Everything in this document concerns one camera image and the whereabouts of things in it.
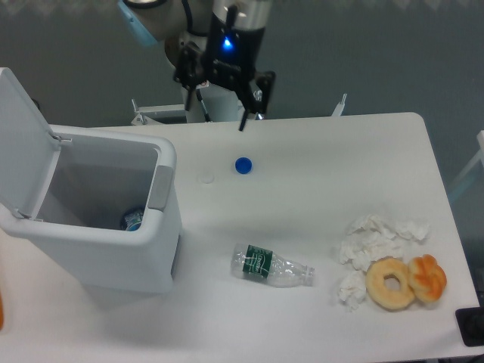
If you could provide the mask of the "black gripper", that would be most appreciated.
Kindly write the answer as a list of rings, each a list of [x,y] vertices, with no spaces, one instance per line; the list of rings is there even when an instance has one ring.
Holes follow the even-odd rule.
[[[185,109],[191,108],[197,86],[208,80],[238,96],[244,106],[240,132],[249,115],[266,114],[275,85],[275,72],[256,72],[256,59],[264,33],[264,27],[227,29],[223,20],[211,16],[205,52],[194,42],[187,42],[178,54],[173,79],[187,92]],[[257,87],[255,91],[250,84],[252,80]]]

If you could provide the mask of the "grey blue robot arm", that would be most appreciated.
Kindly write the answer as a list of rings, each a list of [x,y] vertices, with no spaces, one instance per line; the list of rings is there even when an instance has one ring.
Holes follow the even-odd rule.
[[[270,1],[119,1],[134,37],[163,43],[190,123],[247,121],[267,113],[276,74],[258,71]]]

